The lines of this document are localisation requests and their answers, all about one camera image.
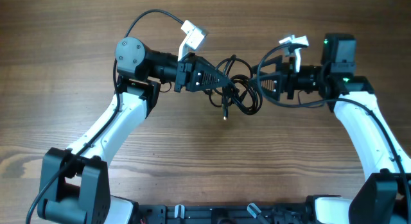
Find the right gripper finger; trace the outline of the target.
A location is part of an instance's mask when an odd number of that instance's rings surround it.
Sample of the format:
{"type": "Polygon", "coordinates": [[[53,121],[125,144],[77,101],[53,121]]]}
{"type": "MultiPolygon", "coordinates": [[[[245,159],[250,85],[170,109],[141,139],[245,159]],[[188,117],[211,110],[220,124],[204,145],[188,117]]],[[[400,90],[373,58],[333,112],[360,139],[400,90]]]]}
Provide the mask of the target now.
{"type": "MultiPolygon", "coordinates": [[[[269,65],[281,65],[282,61],[283,61],[282,56],[276,56],[274,58],[271,58],[270,60],[265,60],[263,64],[261,65],[261,68],[264,68],[269,65]]],[[[257,73],[258,66],[259,65],[254,65],[251,67],[252,73],[257,73]]]]}
{"type": "Polygon", "coordinates": [[[283,77],[281,73],[264,73],[261,72],[260,84],[264,95],[276,101],[280,100],[283,91],[283,77]]]}

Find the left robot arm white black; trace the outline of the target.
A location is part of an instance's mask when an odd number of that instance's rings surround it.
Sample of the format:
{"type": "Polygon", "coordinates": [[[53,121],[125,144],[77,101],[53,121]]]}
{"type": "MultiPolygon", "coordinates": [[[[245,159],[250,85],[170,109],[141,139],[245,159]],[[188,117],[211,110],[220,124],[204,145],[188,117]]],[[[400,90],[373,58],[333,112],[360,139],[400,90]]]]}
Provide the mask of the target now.
{"type": "Polygon", "coordinates": [[[108,168],[130,133],[157,104],[162,83],[191,92],[224,87],[229,79],[205,58],[187,52],[154,51],[135,37],[115,50],[114,95],[98,120],[66,149],[50,149],[42,160],[39,193],[26,215],[55,223],[138,223],[137,202],[113,196],[108,168]]]}

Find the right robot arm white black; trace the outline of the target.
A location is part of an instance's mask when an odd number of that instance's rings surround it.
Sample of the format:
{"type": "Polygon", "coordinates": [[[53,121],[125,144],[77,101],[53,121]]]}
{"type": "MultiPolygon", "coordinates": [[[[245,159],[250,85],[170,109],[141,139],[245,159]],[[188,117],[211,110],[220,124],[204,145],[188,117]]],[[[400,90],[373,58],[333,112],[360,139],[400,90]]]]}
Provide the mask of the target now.
{"type": "Polygon", "coordinates": [[[402,149],[380,112],[375,91],[355,73],[356,39],[350,34],[324,37],[320,65],[302,65],[306,37],[289,36],[252,68],[252,82],[269,102],[293,98],[295,91],[318,92],[306,107],[327,106],[342,123],[360,159],[365,182],[352,199],[311,195],[303,203],[273,208],[274,223],[409,223],[410,157],[402,149]]]}

